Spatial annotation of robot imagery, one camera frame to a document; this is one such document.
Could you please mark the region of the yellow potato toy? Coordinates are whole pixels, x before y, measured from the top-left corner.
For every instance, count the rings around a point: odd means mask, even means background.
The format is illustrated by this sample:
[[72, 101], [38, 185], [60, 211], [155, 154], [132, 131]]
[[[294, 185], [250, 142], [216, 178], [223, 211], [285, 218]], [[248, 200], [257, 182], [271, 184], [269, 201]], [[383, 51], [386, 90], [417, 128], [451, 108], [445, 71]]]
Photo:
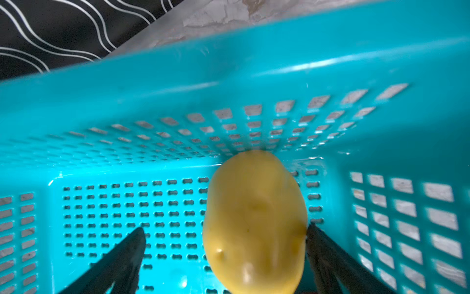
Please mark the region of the yellow potato toy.
[[233, 294], [292, 294], [302, 278], [307, 208], [294, 177], [267, 151], [224, 162], [208, 187], [203, 247]]

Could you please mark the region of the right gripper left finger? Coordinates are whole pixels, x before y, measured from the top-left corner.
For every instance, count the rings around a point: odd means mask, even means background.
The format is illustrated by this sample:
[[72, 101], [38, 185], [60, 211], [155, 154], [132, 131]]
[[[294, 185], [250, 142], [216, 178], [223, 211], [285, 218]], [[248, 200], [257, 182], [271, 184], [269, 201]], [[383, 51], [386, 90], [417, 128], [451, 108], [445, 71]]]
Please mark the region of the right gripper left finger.
[[71, 285], [63, 294], [134, 294], [146, 248], [141, 227], [136, 228], [99, 262]]

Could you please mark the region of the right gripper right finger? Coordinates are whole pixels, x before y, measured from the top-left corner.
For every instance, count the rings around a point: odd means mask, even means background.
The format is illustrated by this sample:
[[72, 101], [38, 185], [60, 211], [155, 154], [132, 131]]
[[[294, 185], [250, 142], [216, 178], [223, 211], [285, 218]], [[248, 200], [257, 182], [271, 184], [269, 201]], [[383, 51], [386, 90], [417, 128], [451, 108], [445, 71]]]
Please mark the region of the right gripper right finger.
[[392, 294], [368, 269], [360, 265], [315, 224], [307, 229], [306, 253], [319, 294]]

